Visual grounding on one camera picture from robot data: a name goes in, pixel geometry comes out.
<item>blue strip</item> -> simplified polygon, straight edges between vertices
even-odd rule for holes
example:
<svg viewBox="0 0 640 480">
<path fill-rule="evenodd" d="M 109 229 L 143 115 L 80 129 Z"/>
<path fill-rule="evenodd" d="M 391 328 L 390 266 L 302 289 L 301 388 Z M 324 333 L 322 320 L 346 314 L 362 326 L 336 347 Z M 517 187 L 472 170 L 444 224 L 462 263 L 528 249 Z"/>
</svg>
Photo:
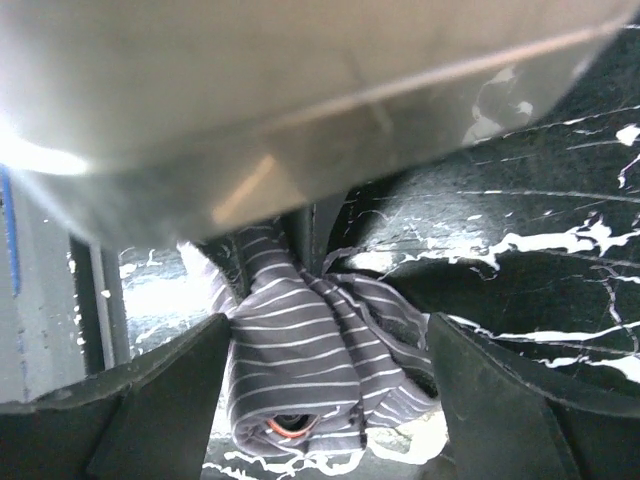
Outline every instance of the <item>blue strip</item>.
<svg viewBox="0 0 640 480">
<path fill-rule="evenodd" d="M 13 296 L 20 294 L 20 259 L 18 257 L 18 231 L 16 228 L 16 212 L 11 194 L 11 181 L 9 169 L 0 165 L 0 177 L 2 177 L 2 204 L 4 205 L 4 218 L 7 224 L 7 244 L 9 246 L 9 269 L 11 272 L 11 285 Z"/>
</svg>

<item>striped fabric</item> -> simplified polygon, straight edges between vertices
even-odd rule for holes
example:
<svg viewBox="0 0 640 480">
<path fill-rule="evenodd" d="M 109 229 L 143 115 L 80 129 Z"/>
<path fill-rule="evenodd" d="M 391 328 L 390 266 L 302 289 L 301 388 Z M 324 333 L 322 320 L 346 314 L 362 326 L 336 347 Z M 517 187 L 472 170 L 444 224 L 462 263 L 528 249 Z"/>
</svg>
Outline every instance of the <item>striped fabric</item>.
<svg viewBox="0 0 640 480">
<path fill-rule="evenodd" d="M 227 415 L 233 439 L 259 456 L 336 455 L 366 447 L 367 427 L 394 427 L 433 409 L 427 318 L 390 286 L 359 274 L 314 278 L 292 258 L 277 221 L 237 243 L 251 283 L 239 305 L 222 273 L 189 245 L 185 266 L 212 312 L 231 321 Z M 312 415 L 305 435 L 267 422 Z"/>
</svg>

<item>black marble surface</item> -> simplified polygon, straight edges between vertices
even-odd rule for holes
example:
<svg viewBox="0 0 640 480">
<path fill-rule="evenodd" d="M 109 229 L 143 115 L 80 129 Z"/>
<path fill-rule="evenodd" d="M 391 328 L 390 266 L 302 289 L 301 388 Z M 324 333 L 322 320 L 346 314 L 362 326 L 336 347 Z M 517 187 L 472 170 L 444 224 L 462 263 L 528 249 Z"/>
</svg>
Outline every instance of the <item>black marble surface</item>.
<svg viewBox="0 0 640 480">
<path fill-rule="evenodd" d="M 640 321 L 640 162 L 633 164 L 640 139 L 627 146 L 616 133 L 640 125 L 639 74 L 640 27 L 631 25 L 542 122 L 354 189 L 332 233 L 330 251 L 344 255 L 333 268 L 375 272 L 424 311 L 457 315 L 494 334 L 595 336 L 612 329 L 585 341 L 501 343 L 552 366 L 565 364 L 558 370 L 585 382 L 640 396 L 640 384 L 620 370 L 589 364 L 638 359 L 640 327 L 628 325 Z M 483 105 L 483 114 L 490 117 L 492 108 L 501 107 Z M 167 255 L 158 275 L 182 288 L 176 252 Z M 134 291 L 148 288 L 157 273 L 145 277 L 149 262 L 128 263 L 136 261 L 142 268 L 127 276 L 125 300 L 127 291 L 137 298 Z M 174 273 L 166 273 L 171 265 Z M 153 261 L 147 266 L 161 269 Z M 175 305 L 161 321 L 144 312 L 130 320 L 136 349 L 185 328 L 181 316 L 202 315 L 200 305 L 192 303 L 189 312 Z M 156 328 L 162 322 L 166 328 Z M 156 329 L 147 335 L 150 328 Z M 564 360 L 554 365 L 556 359 Z M 220 428 L 203 478 L 280 477 L 259 461 L 232 458 L 236 449 Z M 444 464 L 420 467 L 368 452 L 344 478 L 454 478 L 450 464 L 438 462 Z M 314 469 L 296 477 L 325 478 Z"/>
</svg>

